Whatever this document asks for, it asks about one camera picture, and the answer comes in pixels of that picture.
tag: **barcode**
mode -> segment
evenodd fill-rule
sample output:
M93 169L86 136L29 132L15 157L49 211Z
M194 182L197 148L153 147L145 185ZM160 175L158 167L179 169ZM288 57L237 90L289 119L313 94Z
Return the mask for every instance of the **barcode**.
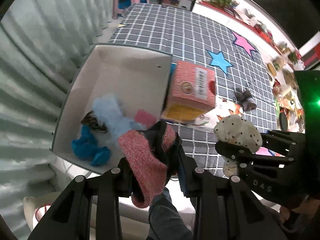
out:
M197 98L207 99L207 71L205 69L196 68L196 91Z

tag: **green curtain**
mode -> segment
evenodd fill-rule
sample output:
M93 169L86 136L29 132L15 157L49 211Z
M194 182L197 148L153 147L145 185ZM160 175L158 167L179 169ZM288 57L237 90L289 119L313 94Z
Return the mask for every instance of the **green curtain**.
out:
M25 196L53 191L52 133L113 0L15 0L0 22L0 214L19 239Z

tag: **gray plaid fabric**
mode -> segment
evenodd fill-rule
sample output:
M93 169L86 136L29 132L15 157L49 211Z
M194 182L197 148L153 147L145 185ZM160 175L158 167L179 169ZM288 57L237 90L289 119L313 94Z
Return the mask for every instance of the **gray plaid fabric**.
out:
M276 110L267 71L260 53L247 52L233 42L235 36L227 27L199 14L183 9L158 4L134 4L124 12L122 24L109 43L127 44L165 51L173 55L173 61L184 60L196 65L212 68L216 73L218 96L236 100L234 88L249 89L257 109L245 113L259 130L276 129ZM228 76L215 66L207 50L222 51L233 67ZM187 155L197 164L217 176L223 176L223 158L214 149L217 141L214 134L172 124L183 140Z

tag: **silver bolt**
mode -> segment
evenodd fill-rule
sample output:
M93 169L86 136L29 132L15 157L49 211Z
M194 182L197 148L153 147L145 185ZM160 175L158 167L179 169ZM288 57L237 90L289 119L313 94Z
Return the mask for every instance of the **silver bolt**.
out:
M78 175L78 176L76 176L76 178L75 178L75 181L76 182L81 182L81 181L83 181L84 180L84 176L82 176L82 175Z
M196 172L196 173L204 173L204 168L196 167L196 168L195 168L195 172Z
M240 178L238 176L232 176L231 181L234 183L238 183L240 181Z
M114 167L114 168L111 169L111 173L112 174L118 174L120 171L121 171L121 169L118 168L118 167Z

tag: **blue jeans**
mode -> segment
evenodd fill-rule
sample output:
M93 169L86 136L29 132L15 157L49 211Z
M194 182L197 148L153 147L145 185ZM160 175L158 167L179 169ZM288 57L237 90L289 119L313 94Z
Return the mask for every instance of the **blue jeans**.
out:
M193 233L184 225L177 209L172 205L169 190L165 187L153 198L149 208L149 235L154 240L192 240Z

